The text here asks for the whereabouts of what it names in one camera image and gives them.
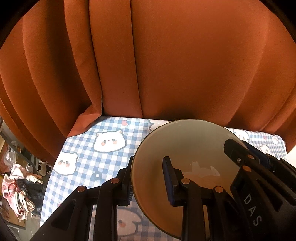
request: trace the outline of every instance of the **black frame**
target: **black frame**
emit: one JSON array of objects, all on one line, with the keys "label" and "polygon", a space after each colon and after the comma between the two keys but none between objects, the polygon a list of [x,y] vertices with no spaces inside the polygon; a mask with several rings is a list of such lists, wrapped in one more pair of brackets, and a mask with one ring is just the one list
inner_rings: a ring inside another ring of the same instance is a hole
[{"label": "black frame", "polygon": [[[2,0],[0,4],[0,48],[19,21],[39,0]],[[295,3],[291,0],[260,0],[281,20],[296,43]],[[0,215],[0,240],[17,241]]]}]

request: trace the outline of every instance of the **pink cloth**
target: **pink cloth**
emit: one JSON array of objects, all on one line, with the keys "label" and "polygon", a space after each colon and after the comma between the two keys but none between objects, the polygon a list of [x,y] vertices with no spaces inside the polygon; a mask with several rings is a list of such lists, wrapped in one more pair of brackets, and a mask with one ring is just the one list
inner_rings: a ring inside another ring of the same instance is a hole
[{"label": "pink cloth", "polygon": [[28,174],[29,174],[29,172],[24,167],[22,167],[20,164],[14,164],[11,169],[10,176],[5,174],[5,176],[3,178],[3,182],[2,182],[3,197],[8,201],[11,209],[14,211],[16,216],[21,220],[24,219],[24,214],[19,213],[16,203],[15,203],[15,199],[13,198],[14,193],[15,193],[15,186],[11,185],[9,190],[8,190],[8,186],[14,182],[14,179],[25,179],[25,177]]}]

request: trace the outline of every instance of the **clothing pile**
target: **clothing pile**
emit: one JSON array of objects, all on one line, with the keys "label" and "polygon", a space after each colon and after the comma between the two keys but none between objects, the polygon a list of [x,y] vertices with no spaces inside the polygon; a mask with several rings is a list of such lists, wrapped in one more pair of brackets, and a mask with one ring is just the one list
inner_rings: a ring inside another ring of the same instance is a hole
[{"label": "clothing pile", "polygon": [[2,182],[3,197],[19,220],[28,213],[40,216],[44,199],[43,182],[38,175],[29,173],[19,164],[14,164],[10,176],[5,174]]}]

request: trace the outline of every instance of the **cartoon bear print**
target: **cartoon bear print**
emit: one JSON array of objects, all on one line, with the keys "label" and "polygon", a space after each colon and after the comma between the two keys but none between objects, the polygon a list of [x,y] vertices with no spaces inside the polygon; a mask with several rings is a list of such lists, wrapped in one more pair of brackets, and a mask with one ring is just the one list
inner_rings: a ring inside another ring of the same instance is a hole
[{"label": "cartoon bear print", "polygon": [[126,139],[123,131],[98,132],[94,142],[94,149],[97,152],[114,152],[126,147]]},{"label": "cartoon bear print", "polygon": [[138,232],[138,225],[142,218],[125,208],[117,209],[117,232],[118,236],[127,236]]},{"label": "cartoon bear print", "polygon": [[244,130],[233,129],[233,132],[242,141],[248,142],[248,140],[250,139],[248,133],[246,131],[244,131]]},{"label": "cartoon bear print", "polygon": [[270,149],[268,148],[268,146],[266,144],[260,146],[260,149],[261,151],[264,153],[264,154],[270,154],[271,155],[271,151]]},{"label": "cartoon bear print", "polygon": [[60,152],[54,164],[55,172],[61,175],[71,175],[76,170],[76,162],[78,155],[76,153]]},{"label": "cartoon bear print", "polygon": [[150,120],[149,123],[151,124],[151,126],[149,127],[149,130],[154,131],[156,128],[169,122],[170,121],[167,120]]}]

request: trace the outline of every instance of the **red string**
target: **red string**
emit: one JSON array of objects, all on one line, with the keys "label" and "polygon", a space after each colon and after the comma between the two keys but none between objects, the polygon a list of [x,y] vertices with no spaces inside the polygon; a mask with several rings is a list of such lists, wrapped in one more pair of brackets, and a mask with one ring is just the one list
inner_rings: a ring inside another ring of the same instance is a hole
[{"label": "red string", "polygon": [[13,190],[13,189],[9,189],[10,186],[14,186],[14,191],[15,191],[15,192],[18,192],[18,193],[20,192],[20,188],[19,188],[19,186],[17,185],[16,179],[14,178],[14,179],[13,179],[13,183],[10,183],[10,184],[8,185],[8,193],[9,193],[10,197],[12,198],[12,197],[14,196],[14,193],[13,193],[13,194],[10,193],[9,190]]}]

